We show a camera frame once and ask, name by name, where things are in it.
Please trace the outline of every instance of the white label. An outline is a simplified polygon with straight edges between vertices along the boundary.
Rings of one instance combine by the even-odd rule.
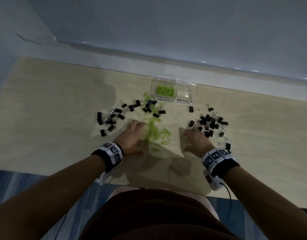
[[[192,100],[186,100],[186,99],[179,99],[177,98],[175,100],[175,103],[178,103],[178,104],[193,104],[193,101]]]
[[[165,97],[165,96],[156,95],[155,100],[157,100],[157,101],[171,102],[171,101],[172,101],[172,98],[171,98],[171,97]]]

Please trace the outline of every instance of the blue floor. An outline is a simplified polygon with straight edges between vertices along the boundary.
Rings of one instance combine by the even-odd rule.
[[[0,203],[44,178],[46,178],[46,176],[0,170]],[[100,186],[93,183],[69,210],[57,239],[78,239],[88,219],[106,202],[109,195],[117,187],[119,187],[119,185],[105,184]],[[229,217],[227,217],[230,207],[229,199],[215,197],[208,197],[208,199],[219,215],[220,221],[227,226],[232,233],[245,240],[267,239],[252,221],[239,201],[232,200],[231,212]],[[54,240],[62,220],[63,219],[60,219],[42,239]]]

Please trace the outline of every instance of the right hand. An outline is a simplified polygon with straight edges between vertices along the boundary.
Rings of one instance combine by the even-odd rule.
[[[207,152],[215,148],[197,127],[185,130],[182,136],[188,137],[188,141],[191,143],[191,145],[186,146],[184,150],[195,154],[199,158],[203,158]]]

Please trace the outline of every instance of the brown shirt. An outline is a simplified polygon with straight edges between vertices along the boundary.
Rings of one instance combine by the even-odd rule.
[[[240,239],[200,202],[163,189],[122,192],[87,222],[85,239]]]

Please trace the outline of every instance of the left hand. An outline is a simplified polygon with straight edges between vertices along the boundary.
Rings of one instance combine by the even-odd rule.
[[[145,126],[146,123],[133,120],[126,130],[113,140],[113,142],[121,146],[124,156],[143,153],[143,150],[137,144]]]

